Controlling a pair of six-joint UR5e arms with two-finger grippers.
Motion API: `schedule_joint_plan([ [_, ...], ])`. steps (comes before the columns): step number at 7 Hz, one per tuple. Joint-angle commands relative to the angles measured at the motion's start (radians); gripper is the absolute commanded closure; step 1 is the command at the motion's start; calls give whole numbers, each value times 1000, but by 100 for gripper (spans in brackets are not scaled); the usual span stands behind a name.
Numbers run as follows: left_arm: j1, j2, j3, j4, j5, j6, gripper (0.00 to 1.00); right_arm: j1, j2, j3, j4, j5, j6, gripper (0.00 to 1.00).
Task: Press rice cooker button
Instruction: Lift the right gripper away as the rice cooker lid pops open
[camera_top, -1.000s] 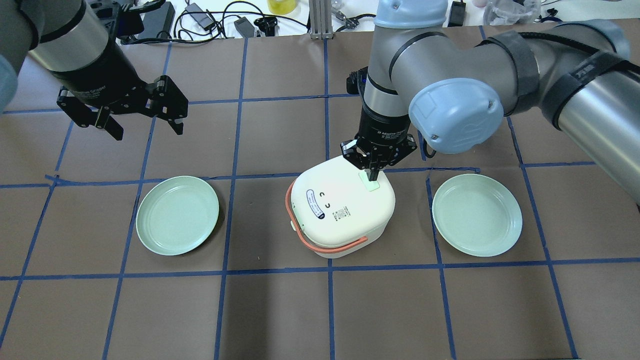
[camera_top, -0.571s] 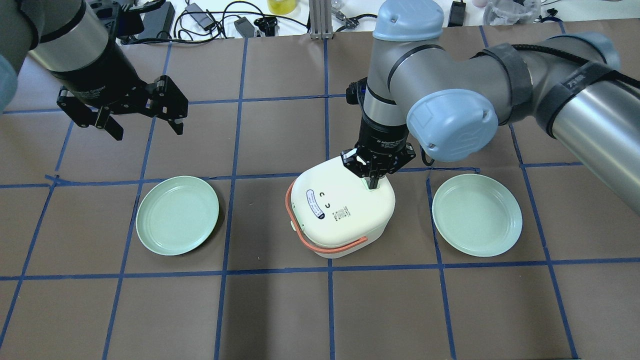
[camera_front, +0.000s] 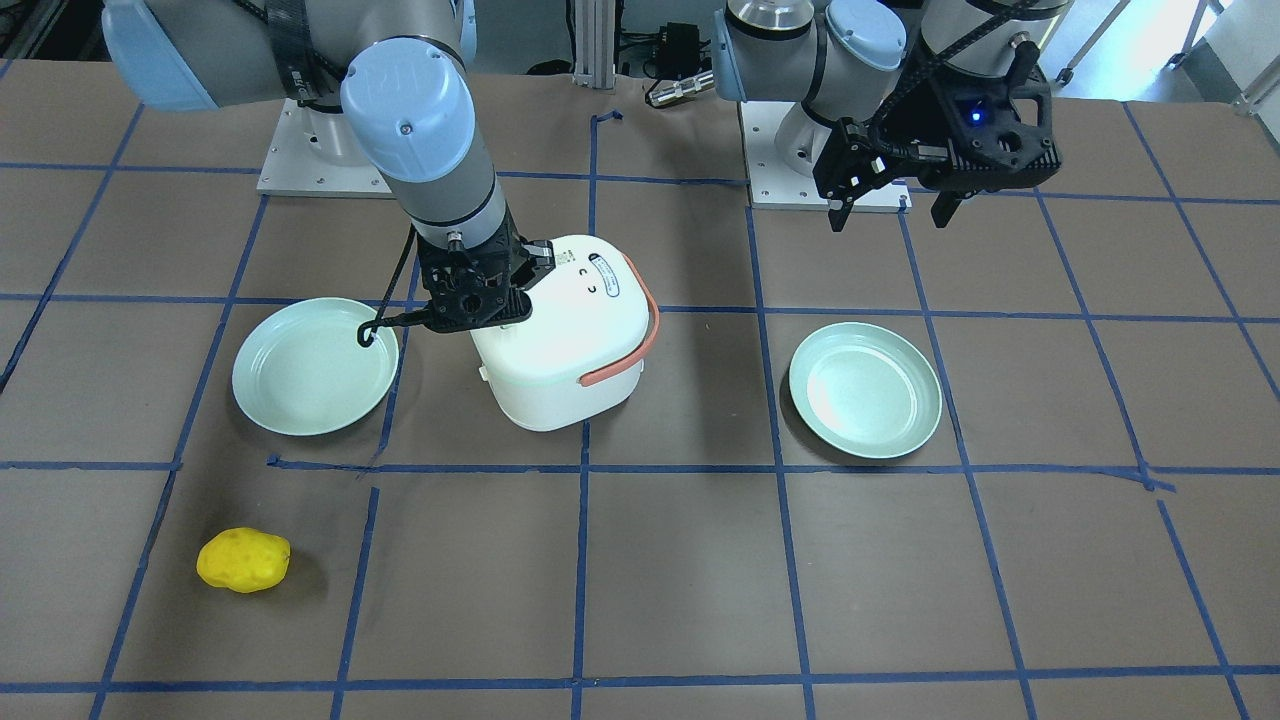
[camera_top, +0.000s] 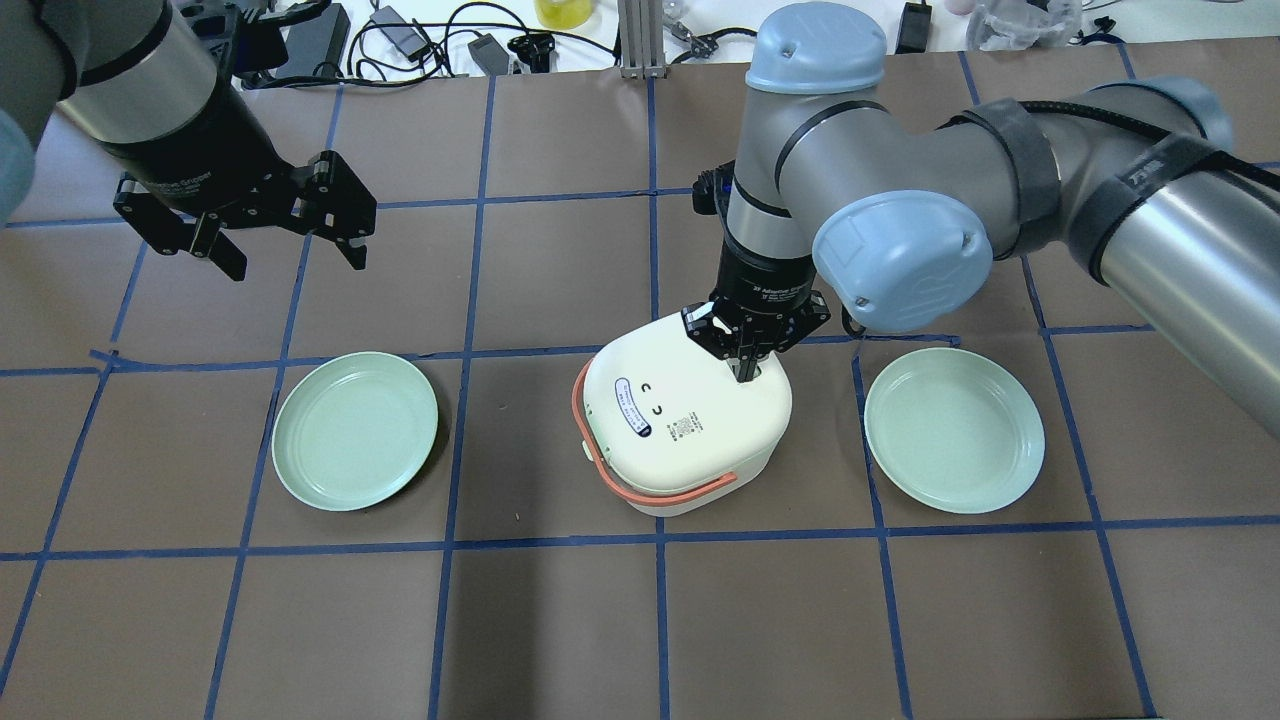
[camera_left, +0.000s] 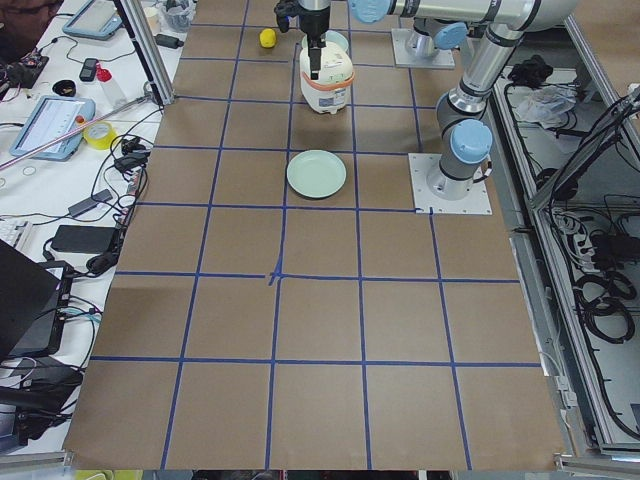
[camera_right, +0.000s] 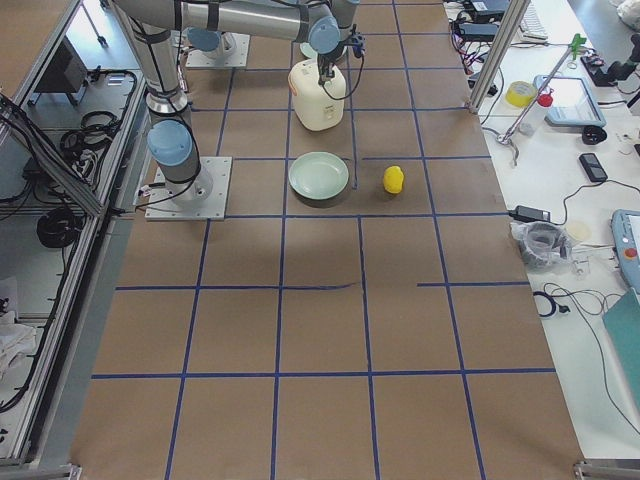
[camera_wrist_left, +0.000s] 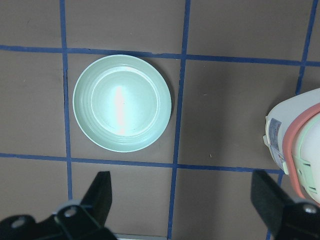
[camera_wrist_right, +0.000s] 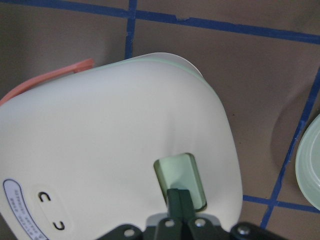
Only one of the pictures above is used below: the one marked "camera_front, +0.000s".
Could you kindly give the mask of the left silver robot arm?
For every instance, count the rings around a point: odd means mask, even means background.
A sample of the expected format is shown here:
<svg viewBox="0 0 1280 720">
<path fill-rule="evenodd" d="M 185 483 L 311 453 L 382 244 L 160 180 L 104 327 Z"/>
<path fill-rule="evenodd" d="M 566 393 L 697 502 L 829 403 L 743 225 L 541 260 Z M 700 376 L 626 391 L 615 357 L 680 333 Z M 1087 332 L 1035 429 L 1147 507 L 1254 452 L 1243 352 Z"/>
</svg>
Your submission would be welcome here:
<svg viewBox="0 0 1280 720">
<path fill-rule="evenodd" d="M 844 229 L 892 181 L 934 192 L 946 227 L 983 192 L 1029 190 L 1062 167 L 1041 51 L 1068 1 L 925 1 L 909 31 L 881 1 L 727 1 L 717 94 L 787 102 L 781 149 Z"/>
</svg>

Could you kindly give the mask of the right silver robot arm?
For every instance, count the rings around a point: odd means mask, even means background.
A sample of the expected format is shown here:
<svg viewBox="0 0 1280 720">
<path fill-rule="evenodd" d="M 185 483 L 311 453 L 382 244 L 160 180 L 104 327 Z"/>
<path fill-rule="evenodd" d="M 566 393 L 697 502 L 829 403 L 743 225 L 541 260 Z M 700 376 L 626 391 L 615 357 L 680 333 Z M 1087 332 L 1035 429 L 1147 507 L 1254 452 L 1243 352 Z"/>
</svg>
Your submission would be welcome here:
<svg viewBox="0 0 1280 720">
<path fill-rule="evenodd" d="M 106 1 L 102 36 L 148 108 L 288 97 L 344 118 L 412 223 L 436 333 L 526 320 L 553 247 L 524 238 L 477 122 L 470 1 Z"/>
</svg>

